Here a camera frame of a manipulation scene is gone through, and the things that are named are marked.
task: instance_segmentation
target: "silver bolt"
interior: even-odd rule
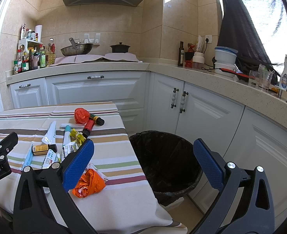
[[[25,172],[25,173],[28,173],[29,171],[30,171],[30,166],[25,166],[24,167],[24,169],[23,169],[23,171]]]
[[[235,164],[232,163],[232,162],[229,162],[227,165],[228,165],[228,167],[229,167],[230,169],[234,169],[234,168],[235,168]]]
[[[51,167],[52,167],[53,169],[58,169],[58,168],[60,167],[60,163],[59,163],[59,162],[54,162],[54,163],[51,165]]]
[[[257,167],[257,170],[258,170],[260,173],[262,173],[262,172],[264,171],[264,168],[261,167],[261,166],[258,166],[258,167]]]

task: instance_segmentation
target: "cabinet handle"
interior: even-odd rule
[[[88,76],[87,79],[100,79],[104,78],[104,76]]]
[[[29,83],[28,85],[20,85],[19,86],[19,89],[21,89],[21,88],[26,88],[26,87],[30,87],[31,86],[31,84]]]
[[[173,95],[171,97],[171,108],[172,109],[174,107],[176,107],[176,105],[174,105],[175,104],[175,100],[176,100],[176,91],[179,91],[179,89],[174,88]]]
[[[186,95],[189,95],[188,92],[183,92],[182,97],[181,97],[181,101],[180,101],[180,109],[179,109],[179,113],[185,112],[186,110],[183,108],[185,105],[185,98]]]

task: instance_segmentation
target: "tablecloth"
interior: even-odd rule
[[[15,193],[21,167],[33,145],[41,145],[49,124],[56,120],[56,144],[61,152],[64,129],[62,123],[75,123],[74,110],[85,108],[105,120],[94,126],[89,138],[95,145],[91,162],[109,180],[97,194],[77,198],[69,193],[85,218],[99,233],[172,233],[185,234],[187,228],[174,221],[154,197],[138,159],[128,139],[123,121],[112,102],[68,104],[23,108],[0,113],[0,141],[11,132],[19,137],[18,144],[8,154],[12,173],[0,180],[0,206],[13,212]],[[31,166],[41,168],[45,156],[34,156]],[[47,195],[56,220],[65,225],[51,194]]]

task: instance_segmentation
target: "floor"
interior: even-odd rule
[[[203,214],[188,196],[185,196],[184,199],[185,200],[178,207],[169,210],[168,212],[175,221],[184,224],[188,228],[188,233],[190,233],[202,219]]]

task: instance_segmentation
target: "trash can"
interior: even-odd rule
[[[159,131],[136,133],[129,140],[160,204],[167,206],[196,187],[203,171],[190,142]]]

